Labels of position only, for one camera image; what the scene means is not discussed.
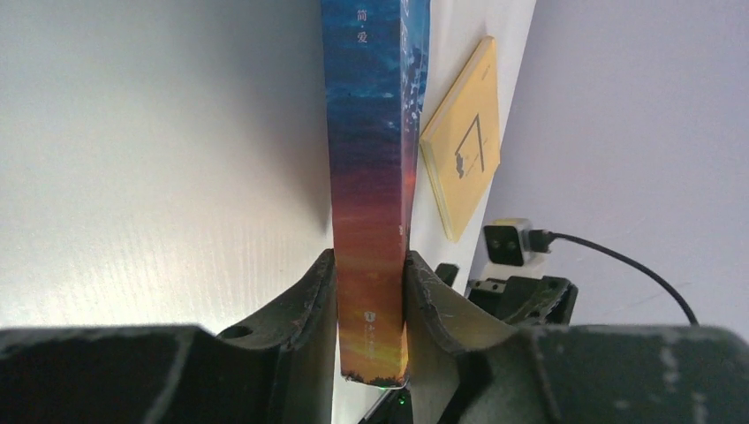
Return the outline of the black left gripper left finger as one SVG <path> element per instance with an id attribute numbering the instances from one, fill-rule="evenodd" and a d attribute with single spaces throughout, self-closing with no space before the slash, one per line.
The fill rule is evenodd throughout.
<path id="1" fill-rule="evenodd" d="M 6 329 L 4 423 L 328 423 L 336 267 L 218 334 L 199 326 Z"/>

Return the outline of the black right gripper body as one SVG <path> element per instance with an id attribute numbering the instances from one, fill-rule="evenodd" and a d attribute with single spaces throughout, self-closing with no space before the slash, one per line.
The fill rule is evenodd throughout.
<path id="1" fill-rule="evenodd" d="M 558 276 L 497 273 L 468 281 L 465 303 L 440 311 L 446 324 L 488 326 L 492 319 L 509 325 L 567 325 L 579 289 Z"/>

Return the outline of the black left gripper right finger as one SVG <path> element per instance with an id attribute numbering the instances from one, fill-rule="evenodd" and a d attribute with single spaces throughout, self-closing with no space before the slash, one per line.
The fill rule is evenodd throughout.
<path id="1" fill-rule="evenodd" d="M 513 327 L 404 268 L 417 423 L 745 423 L 748 346 L 704 326 Z"/>

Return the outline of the blue Jane Eyre book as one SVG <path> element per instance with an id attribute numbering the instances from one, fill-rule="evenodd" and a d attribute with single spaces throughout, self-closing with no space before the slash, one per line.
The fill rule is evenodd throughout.
<path id="1" fill-rule="evenodd" d="M 322 3 L 342 376 L 405 384 L 403 272 L 427 84 L 427 1 Z"/>

